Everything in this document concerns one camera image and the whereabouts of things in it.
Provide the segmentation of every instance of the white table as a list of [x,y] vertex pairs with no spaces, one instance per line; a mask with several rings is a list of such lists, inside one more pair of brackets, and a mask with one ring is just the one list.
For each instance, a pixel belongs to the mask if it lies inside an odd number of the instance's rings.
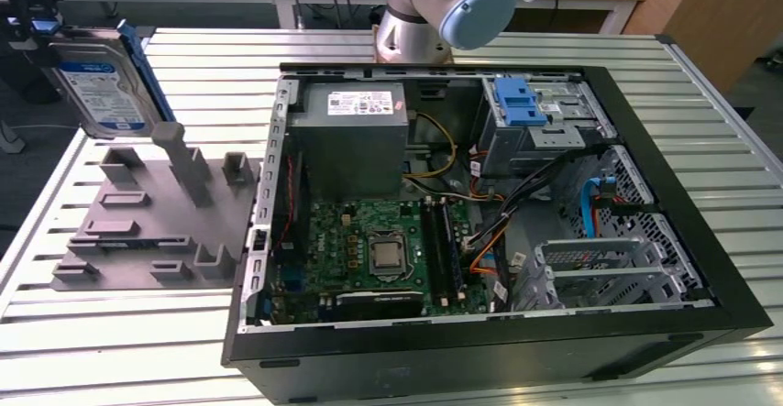
[[[281,61],[369,62],[365,31],[158,29],[146,46],[185,139],[205,157],[254,156]],[[612,72],[776,326],[621,382],[365,401],[361,404],[568,406],[780,404],[783,401],[783,168],[676,47],[651,37],[504,35],[457,63],[589,64]],[[142,138],[78,132],[0,262],[2,406],[268,404],[218,365],[229,290],[49,290],[50,272],[104,179],[108,147]]]

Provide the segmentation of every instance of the hard drive label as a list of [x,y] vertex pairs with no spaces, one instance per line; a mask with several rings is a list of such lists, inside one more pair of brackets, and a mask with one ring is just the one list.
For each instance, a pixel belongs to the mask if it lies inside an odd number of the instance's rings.
[[122,91],[113,65],[100,62],[62,62],[60,72],[89,115],[106,128],[136,130],[144,119],[132,97]]

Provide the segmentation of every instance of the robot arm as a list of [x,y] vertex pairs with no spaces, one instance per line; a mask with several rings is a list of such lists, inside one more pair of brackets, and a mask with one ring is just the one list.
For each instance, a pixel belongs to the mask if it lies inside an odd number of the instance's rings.
[[376,52],[385,62],[437,63],[449,46],[474,49],[502,31],[514,0],[386,0]]

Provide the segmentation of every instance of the blue plastic part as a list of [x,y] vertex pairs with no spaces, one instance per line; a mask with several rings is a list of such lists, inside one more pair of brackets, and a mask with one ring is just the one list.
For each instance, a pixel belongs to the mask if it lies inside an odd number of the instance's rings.
[[538,111],[536,94],[526,86],[524,79],[494,79],[494,95],[500,108],[505,112],[505,125],[544,126],[548,124],[546,116]]
[[144,85],[146,85],[146,91],[149,92],[149,95],[154,100],[154,105],[157,106],[157,112],[160,113],[160,117],[166,122],[174,122],[176,119],[173,117],[173,112],[170,111],[166,96],[162,94],[162,89],[160,88],[157,78],[154,77],[152,67],[149,66],[146,55],[144,55],[144,49],[141,47],[138,35],[136,35],[136,29],[132,26],[129,26],[126,22],[122,22],[117,27],[117,32],[122,36],[126,54],[130,57],[133,66],[136,67],[136,71],[138,72],[138,76],[144,81]]
[[581,195],[578,197],[578,205],[582,211],[582,223],[584,223],[584,234],[588,238],[596,237],[596,228],[592,225],[592,192],[593,186],[597,188],[601,182],[615,183],[615,177],[607,177],[605,179],[600,179],[599,177],[593,177],[592,179],[587,179],[582,185]]
[[[8,23],[12,26],[18,26],[20,20],[14,16],[9,16],[6,18]],[[60,30],[60,22],[54,19],[33,19],[33,28],[36,29],[37,33],[44,35],[53,35]]]
[[484,46],[508,25],[514,6],[516,0],[460,0],[440,21],[440,37],[456,49]]

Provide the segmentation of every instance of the yellow wire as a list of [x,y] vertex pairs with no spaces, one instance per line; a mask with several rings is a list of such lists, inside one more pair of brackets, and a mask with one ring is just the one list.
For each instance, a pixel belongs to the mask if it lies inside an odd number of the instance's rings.
[[440,125],[437,123],[437,121],[432,118],[430,115],[426,115],[425,113],[417,113],[417,115],[422,115],[424,117],[426,117],[426,119],[429,119],[429,121],[432,122],[432,124],[440,130],[440,132],[442,133],[442,135],[445,136],[445,138],[449,140],[450,157],[449,157],[449,162],[445,164],[445,166],[442,168],[440,168],[438,170],[429,171],[429,172],[418,172],[418,173],[414,173],[414,174],[413,173],[405,174],[402,177],[405,177],[406,179],[420,179],[420,178],[426,178],[426,177],[434,177],[436,175],[440,175],[442,172],[445,172],[446,170],[449,170],[450,166],[453,165],[453,161],[456,161],[456,145],[453,143],[453,138],[450,138],[449,132],[445,130],[445,128],[442,127],[442,125]]

